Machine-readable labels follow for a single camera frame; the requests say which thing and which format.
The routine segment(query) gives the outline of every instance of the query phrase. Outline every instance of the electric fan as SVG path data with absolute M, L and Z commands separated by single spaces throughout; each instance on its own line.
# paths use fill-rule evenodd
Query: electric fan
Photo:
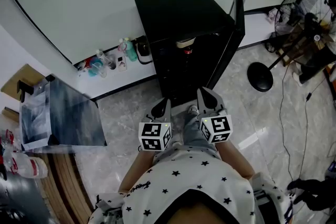
M 276 37 L 285 37 L 291 40 L 289 44 L 283 44 L 283 53 L 269 67 L 263 63 L 254 62 L 247 69 L 247 77 L 250 84 L 260 92 L 267 92 L 272 88 L 273 76 L 271 69 L 288 53 L 296 49 L 300 52 L 300 58 L 290 58 L 303 65 L 306 64 L 308 54 L 312 54 L 314 42 L 318 48 L 330 40 L 329 35 L 333 27 L 335 15 L 331 11 L 328 0 L 284 0 L 278 9 L 275 19 Z

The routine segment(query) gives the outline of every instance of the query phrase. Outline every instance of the plastic bottle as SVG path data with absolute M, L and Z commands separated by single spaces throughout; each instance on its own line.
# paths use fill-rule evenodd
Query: plastic bottle
M 6 169 L 13 174 L 27 178 L 44 178 L 48 175 L 47 165 L 41 158 L 8 150 L 5 150 L 3 158 Z
M 96 55 L 99 60 L 102 61 L 103 65 L 108 66 L 110 69 L 116 69 L 117 64 L 113 57 L 108 58 L 102 50 L 96 50 Z
M 136 53 L 136 51 L 134 50 L 134 46 L 133 43 L 130 41 L 129 38 L 125 38 L 119 39 L 120 45 L 118 50 L 119 51 L 123 51 L 125 53 L 126 56 L 128 56 L 128 58 L 130 58 L 130 60 L 132 62 L 136 61 L 138 58 L 138 55 Z

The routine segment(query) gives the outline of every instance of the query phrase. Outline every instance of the red label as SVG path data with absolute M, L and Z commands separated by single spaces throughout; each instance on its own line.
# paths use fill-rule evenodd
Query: red label
M 36 175 L 37 175 L 37 167 L 36 167 L 36 164 L 35 164 L 35 162 L 34 162 L 32 159 L 30 160 L 30 162 L 31 162 L 31 165 L 32 165 L 33 170 L 34 170 L 34 176 L 36 176 Z

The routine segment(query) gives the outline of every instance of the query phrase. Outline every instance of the fan pole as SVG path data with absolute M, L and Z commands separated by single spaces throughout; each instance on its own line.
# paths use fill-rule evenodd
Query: fan pole
M 286 50 L 286 51 L 284 51 L 283 52 L 283 54 L 278 58 L 278 59 L 276 59 L 275 61 L 274 61 L 274 63 L 272 63 L 270 66 L 269 66 L 269 68 L 268 68 L 268 70 L 271 70 L 278 62 L 280 62 L 286 55 L 287 55 L 287 53 L 289 53 L 291 50 L 292 50 L 292 48 L 294 48 L 294 46 L 297 44 L 297 43 L 299 43 L 299 41 L 303 38 L 305 36 L 305 33 L 304 32 L 301 32 L 300 34 L 299 34 L 299 36 L 292 42 L 292 44 L 288 47 L 288 49 Z

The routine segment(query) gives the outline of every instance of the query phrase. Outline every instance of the power cord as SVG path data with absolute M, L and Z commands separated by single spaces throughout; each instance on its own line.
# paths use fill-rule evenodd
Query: power cord
M 284 77 L 282 78 L 282 99 L 281 99 L 281 104 L 280 104 L 280 110 L 279 110 L 279 118 L 280 118 L 280 124 L 281 124 L 281 128 L 282 128 L 282 145 L 284 146 L 287 154 L 288 154 L 288 167 L 287 167 L 287 170 L 288 170 L 288 174 L 291 178 L 291 182 L 293 182 L 293 177 L 292 177 L 292 174 L 290 172 L 290 153 L 288 151 L 288 149 L 286 148 L 285 146 L 285 132 L 284 132 L 284 125 L 282 124 L 282 119 L 281 119 L 281 109 L 282 109 L 282 103 L 284 101 L 284 85 L 283 85 L 283 81 L 285 80 L 285 76 L 287 74 L 287 71 L 288 71 L 288 68 L 289 68 L 290 65 L 287 66 L 286 68 L 286 72 L 284 74 Z M 306 114 L 306 139 L 305 139 L 305 149 L 303 150 L 303 157 L 302 157 L 302 163 L 301 163 L 301 169 L 300 169 L 300 173 L 299 173 L 299 177 L 298 179 L 300 178 L 301 176 L 301 173 L 302 173 L 302 168 L 303 168 L 303 162 L 305 161 L 305 155 L 306 155 L 306 149 L 307 149 L 307 137 L 308 137 L 308 116 L 307 116 L 307 102 L 309 101 L 309 99 L 311 98 L 312 94 L 316 91 L 316 89 L 322 84 L 322 82 L 325 80 L 326 78 L 324 78 L 315 88 L 312 92 L 308 93 L 307 97 L 306 97 L 306 102 L 304 103 L 304 107 L 305 107 L 305 114 Z M 296 215 L 298 212 L 301 211 L 301 209 L 304 207 L 304 205 L 295 213 L 293 214 Z

